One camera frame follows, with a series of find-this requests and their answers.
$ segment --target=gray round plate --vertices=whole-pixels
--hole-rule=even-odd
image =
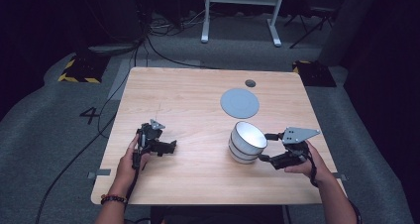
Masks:
[[[223,110],[234,118],[250,118],[257,114],[260,108],[256,96],[242,88],[233,88],[226,91],[220,99]]]

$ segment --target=metal bracket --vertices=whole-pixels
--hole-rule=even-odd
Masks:
[[[154,130],[157,130],[157,129],[164,129],[164,128],[165,128],[165,126],[164,126],[164,125],[162,125],[161,123],[159,123],[159,122],[155,121],[154,119],[151,119],[151,125],[152,125],[152,128],[153,128]]]
[[[108,176],[109,174],[111,174],[110,169],[99,169],[97,172],[89,172],[87,174],[87,178],[96,179],[96,176],[98,176],[98,175]]]
[[[321,132],[319,130],[287,127],[284,131],[283,139],[281,141],[284,145],[296,144],[319,135],[320,133]]]
[[[341,179],[342,181],[349,181],[349,179],[343,173],[333,172],[333,176],[335,178]]]

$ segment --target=bracelet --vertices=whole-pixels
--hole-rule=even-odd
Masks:
[[[119,202],[122,202],[124,204],[127,204],[127,202],[128,202],[126,197],[121,197],[121,196],[114,195],[114,194],[102,194],[101,198],[102,198],[102,200],[101,200],[102,205],[107,201],[119,201]]]

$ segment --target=gray carpet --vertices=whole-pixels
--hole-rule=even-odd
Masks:
[[[304,34],[299,20],[283,28],[286,19],[278,19],[283,47],[276,48],[264,18],[212,20],[206,45],[200,43],[201,25],[176,36],[150,38],[155,49],[167,57],[224,69],[291,71],[295,60],[317,59],[328,37],[328,26],[290,50],[288,47]],[[316,19],[305,21],[316,23]],[[147,61],[148,66],[180,67],[164,62],[149,43],[146,49],[149,53],[139,48],[137,66],[146,66]],[[71,56],[52,64],[45,75],[46,85],[22,99],[0,123],[0,223],[35,222],[43,196],[55,177],[97,134],[99,119],[94,118],[88,125],[88,118],[79,114],[90,107],[96,107],[99,113],[134,63],[130,60],[132,53],[112,57],[101,84],[58,82]],[[380,155],[343,88],[346,70],[339,66],[330,70],[336,88],[306,90],[338,171],[349,178],[344,182],[347,194],[359,207],[365,223],[413,223],[399,180]],[[118,98],[121,91],[106,103],[100,128],[117,111]],[[90,201],[93,182],[86,176],[99,168],[106,144],[105,138],[96,139],[58,180],[46,200],[41,223],[93,222],[100,207]],[[130,206],[126,217],[137,220],[148,217],[149,211],[147,206]],[[293,223],[324,222],[321,205],[290,206],[290,213]]]

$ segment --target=hand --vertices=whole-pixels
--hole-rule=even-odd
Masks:
[[[306,141],[309,147],[309,152],[312,155],[312,159],[314,161],[315,167],[317,168],[317,174],[315,175],[315,180],[317,182],[323,181],[326,178],[332,176],[331,172],[328,170],[327,166],[324,163],[324,160],[319,155],[318,151],[312,146],[309,141]],[[309,160],[300,164],[298,166],[287,167],[284,169],[285,172],[294,172],[294,173],[303,173],[307,177],[311,176],[312,164]]]
[[[120,158],[120,163],[118,164],[117,174],[112,184],[109,194],[116,194],[120,196],[125,196],[127,191],[132,184],[136,171],[132,168],[133,165],[133,152],[135,151],[135,146],[139,140],[139,134],[133,139],[130,143],[126,154]],[[140,170],[146,165],[150,158],[150,154],[143,154],[140,161]]]

